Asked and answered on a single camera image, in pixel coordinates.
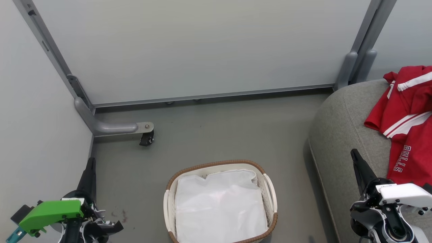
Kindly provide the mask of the white laundry basket brown rim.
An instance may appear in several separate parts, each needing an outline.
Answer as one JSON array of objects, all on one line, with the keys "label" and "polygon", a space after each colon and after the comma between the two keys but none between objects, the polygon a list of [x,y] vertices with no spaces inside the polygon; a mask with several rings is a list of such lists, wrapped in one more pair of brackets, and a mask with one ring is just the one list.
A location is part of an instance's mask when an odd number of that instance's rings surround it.
[{"label": "white laundry basket brown rim", "polygon": [[264,209],[268,222],[268,230],[257,236],[243,241],[234,243],[259,243],[264,238],[268,237],[274,230],[277,223],[277,197],[273,183],[270,177],[266,174],[264,169],[257,163],[250,160],[227,160],[212,162],[207,164],[196,165],[190,168],[185,168],[171,177],[169,180],[163,199],[163,213],[165,226],[168,235],[173,243],[179,243],[176,236],[176,222],[175,222],[175,205],[174,197],[176,195],[177,184],[180,178],[190,175],[198,175],[205,178],[211,173],[225,172],[230,170],[251,170],[256,172],[258,177],[258,186],[261,190]]}]

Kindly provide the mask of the grey partition corner post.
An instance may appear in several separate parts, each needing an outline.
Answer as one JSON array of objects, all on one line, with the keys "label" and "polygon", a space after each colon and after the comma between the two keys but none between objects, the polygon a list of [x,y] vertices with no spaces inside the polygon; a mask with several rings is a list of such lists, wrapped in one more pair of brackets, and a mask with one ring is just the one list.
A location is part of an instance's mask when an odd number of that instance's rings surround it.
[{"label": "grey partition corner post", "polygon": [[38,11],[33,0],[12,0],[30,27],[32,33],[37,38],[45,54],[48,56],[52,65],[60,75],[67,89],[74,98],[81,98],[85,105],[94,112],[94,106],[91,103],[88,95],[85,93],[82,85],[80,84],[77,76],[73,75],[69,66],[67,65],[60,49],[56,45],[49,29],[45,25],[40,12]]}]

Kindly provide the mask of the white cloth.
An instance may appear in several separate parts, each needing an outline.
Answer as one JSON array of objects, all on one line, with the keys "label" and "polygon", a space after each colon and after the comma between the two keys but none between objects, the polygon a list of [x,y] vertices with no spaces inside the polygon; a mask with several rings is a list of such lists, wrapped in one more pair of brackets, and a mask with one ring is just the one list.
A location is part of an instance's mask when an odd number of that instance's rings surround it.
[{"label": "white cloth", "polygon": [[258,177],[251,170],[182,177],[174,205],[179,243],[234,243],[268,230]]}]

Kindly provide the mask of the grey partition bottom rail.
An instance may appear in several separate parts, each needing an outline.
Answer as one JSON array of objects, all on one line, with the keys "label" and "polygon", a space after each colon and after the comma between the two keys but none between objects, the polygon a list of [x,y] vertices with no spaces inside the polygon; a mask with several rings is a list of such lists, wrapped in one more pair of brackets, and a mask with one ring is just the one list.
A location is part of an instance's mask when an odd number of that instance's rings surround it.
[{"label": "grey partition bottom rail", "polygon": [[280,89],[266,89],[266,90],[245,91],[245,92],[229,92],[229,93],[218,93],[218,94],[210,94],[210,95],[185,96],[185,97],[176,97],[176,98],[161,98],[161,99],[136,100],[136,101],[126,101],[126,102],[115,102],[115,103],[100,103],[100,104],[93,104],[93,107],[99,109],[99,108],[108,108],[108,107],[135,106],[135,105],[156,104],[156,103],[170,103],[170,102],[174,103],[177,101],[188,101],[188,100],[262,95],[262,94],[269,94],[269,93],[293,92],[293,91],[309,90],[309,89],[326,89],[326,88],[333,88],[334,85],[335,84],[320,84],[320,85],[308,85],[308,86],[288,87],[288,88],[280,88]]}]

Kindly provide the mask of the grey fabric sofa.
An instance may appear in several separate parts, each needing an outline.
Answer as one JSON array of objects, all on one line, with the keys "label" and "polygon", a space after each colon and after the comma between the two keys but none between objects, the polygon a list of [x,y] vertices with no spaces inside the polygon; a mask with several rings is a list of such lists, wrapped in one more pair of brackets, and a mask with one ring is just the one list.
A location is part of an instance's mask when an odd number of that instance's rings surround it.
[{"label": "grey fabric sofa", "polygon": [[[390,139],[364,125],[388,88],[386,80],[348,85],[329,96],[319,108],[309,132],[309,145],[340,243],[358,243],[350,208],[360,199],[350,151],[358,149],[379,178],[387,179]],[[432,211],[419,215],[406,207],[403,216],[423,230],[432,243]]]}]

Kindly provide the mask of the grey partition post pair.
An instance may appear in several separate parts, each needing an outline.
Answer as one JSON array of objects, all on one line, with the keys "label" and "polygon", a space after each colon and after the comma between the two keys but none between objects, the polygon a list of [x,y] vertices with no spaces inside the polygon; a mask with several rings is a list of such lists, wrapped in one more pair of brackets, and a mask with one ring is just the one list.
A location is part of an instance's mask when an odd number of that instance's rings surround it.
[{"label": "grey partition post pair", "polygon": [[377,57],[374,49],[397,0],[371,0],[351,51],[346,54],[333,90],[365,82]]}]

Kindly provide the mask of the grey partition foot bar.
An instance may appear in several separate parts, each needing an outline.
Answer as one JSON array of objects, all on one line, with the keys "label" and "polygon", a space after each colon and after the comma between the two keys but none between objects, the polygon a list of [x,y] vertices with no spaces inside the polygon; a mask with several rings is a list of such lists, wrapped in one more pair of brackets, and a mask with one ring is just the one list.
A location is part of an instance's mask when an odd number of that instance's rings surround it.
[{"label": "grey partition foot bar", "polygon": [[82,120],[88,126],[94,137],[115,136],[122,134],[154,134],[154,124],[143,123],[105,123],[98,120],[84,101],[77,97],[74,100],[74,107]]}]

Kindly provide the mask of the black caster wheel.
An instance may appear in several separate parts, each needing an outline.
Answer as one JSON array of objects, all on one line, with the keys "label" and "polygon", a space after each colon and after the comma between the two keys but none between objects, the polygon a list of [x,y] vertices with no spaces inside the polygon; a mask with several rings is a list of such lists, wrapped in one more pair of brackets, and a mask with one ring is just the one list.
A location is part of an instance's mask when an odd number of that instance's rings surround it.
[{"label": "black caster wheel", "polygon": [[154,140],[154,130],[150,131],[148,133],[143,133],[142,137],[140,139],[139,145],[140,146],[149,146],[153,143]]}]

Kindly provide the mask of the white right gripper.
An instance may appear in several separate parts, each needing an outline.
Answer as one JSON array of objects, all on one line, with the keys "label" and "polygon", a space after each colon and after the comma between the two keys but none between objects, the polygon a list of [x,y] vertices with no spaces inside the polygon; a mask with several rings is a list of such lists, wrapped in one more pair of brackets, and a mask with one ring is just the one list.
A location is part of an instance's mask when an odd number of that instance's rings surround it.
[{"label": "white right gripper", "polygon": [[413,206],[432,208],[432,185],[422,187],[412,183],[395,184],[385,178],[377,178],[372,168],[363,159],[358,149],[350,151],[358,191],[359,201],[350,210],[381,209],[383,206]]}]

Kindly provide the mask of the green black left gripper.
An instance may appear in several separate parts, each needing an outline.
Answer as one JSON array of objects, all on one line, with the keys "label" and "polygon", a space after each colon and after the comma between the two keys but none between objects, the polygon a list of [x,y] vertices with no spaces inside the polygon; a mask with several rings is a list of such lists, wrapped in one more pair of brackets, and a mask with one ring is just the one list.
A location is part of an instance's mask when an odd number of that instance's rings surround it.
[{"label": "green black left gripper", "polygon": [[[66,221],[74,218],[83,219],[98,219],[101,218],[101,213],[95,208],[94,202],[96,198],[96,159],[94,157],[88,158],[85,170],[82,172],[81,179],[77,186],[79,196],[85,199],[61,199],[61,200],[48,200],[40,206],[44,214],[44,221],[34,229],[22,228],[31,237],[38,237],[40,232],[46,232],[45,228],[55,223],[65,223]],[[124,227],[118,220],[111,222],[109,220],[100,220],[97,222],[100,228],[97,236],[110,236],[121,232]]]}]

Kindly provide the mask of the red basketball jersey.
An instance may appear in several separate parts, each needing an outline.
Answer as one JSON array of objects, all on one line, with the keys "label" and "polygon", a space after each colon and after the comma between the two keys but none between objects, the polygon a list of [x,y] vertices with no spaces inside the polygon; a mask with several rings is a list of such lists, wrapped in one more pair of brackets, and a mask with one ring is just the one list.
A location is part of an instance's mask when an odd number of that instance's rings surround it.
[{"label": "red basketball jersey", "polygon": [[390,139],[387,178],[432,186],[432,65],[384,75],[388,88],[364,125]]}]

